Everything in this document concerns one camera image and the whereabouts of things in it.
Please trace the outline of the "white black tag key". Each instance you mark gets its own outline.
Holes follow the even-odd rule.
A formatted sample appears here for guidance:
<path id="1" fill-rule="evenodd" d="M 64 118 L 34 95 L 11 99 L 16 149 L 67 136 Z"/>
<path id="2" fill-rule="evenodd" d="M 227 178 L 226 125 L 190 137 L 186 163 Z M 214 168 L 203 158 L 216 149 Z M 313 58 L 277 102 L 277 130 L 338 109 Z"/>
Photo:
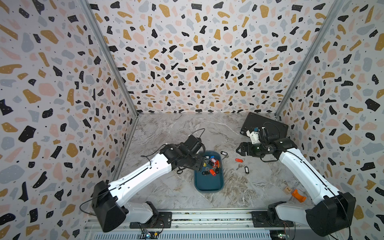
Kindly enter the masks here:
<path id="1" fill-rule="evenodd" d="M 223 156 L 223 159 L 229 157 L 229 154 L 227 152 L 224 152 L 224 151 L 221 151 L 221 155 Z"/>

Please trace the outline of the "teal plastic storage box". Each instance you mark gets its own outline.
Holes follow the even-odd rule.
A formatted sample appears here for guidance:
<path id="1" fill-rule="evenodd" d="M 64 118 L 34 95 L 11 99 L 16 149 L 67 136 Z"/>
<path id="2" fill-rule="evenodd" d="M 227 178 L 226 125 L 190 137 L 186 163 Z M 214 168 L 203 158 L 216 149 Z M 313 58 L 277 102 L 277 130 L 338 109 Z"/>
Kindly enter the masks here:
<path id="1" fill-rule="evenodd" d="M 215 169 L 217 175 L 212 176 L 210 169 Z M 195 171 L 195 188 L 201 193 L 216 193 L 224 187 L 223 163 L 219 153 L 207 151 L 204 154 L 202 170 Z"/>

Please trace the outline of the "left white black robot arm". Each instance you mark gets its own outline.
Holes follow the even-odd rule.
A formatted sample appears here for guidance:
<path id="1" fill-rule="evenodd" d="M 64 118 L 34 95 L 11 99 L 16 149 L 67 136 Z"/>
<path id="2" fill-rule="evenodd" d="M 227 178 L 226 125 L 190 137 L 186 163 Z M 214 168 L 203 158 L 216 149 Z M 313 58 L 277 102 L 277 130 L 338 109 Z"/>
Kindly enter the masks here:
<path id="1" fill-rule="evenodd" d="M 161 146 L 149 162 L 129 175 L 111 183 L 101 181 L 94 186 L 91 207 L 104 233 L 123 223 L 134 223 L 141 229 L 151 228 L 161 221 L 160 212 L 150 201 L 132 203 L 131 198 L 147 185 L 174 169 L 201 170 L 205 150 L 200 139 Z"/>

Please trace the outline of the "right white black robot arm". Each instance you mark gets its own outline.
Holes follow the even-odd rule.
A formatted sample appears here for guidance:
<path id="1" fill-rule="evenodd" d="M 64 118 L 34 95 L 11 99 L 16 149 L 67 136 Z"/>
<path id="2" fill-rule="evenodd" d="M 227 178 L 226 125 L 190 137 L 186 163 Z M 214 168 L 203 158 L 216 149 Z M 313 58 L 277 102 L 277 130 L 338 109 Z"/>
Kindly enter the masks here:
<path id="1" fill-rule="evenodd" d="M 306 189 L 314 203 L 311 209 L 280 201 L 270 204 L 267 221 L 271 225 L 290 221 L 309 226 L 318 236 L 326 237 L 342 229 L 350 229 L 356 199 L 328 182 L 304 157 L 289 138 L 272 139 L 253 144 L 243 142 L 236 149 L 241 156 L 263 158 L 273 155 L 284 164 Z"/>

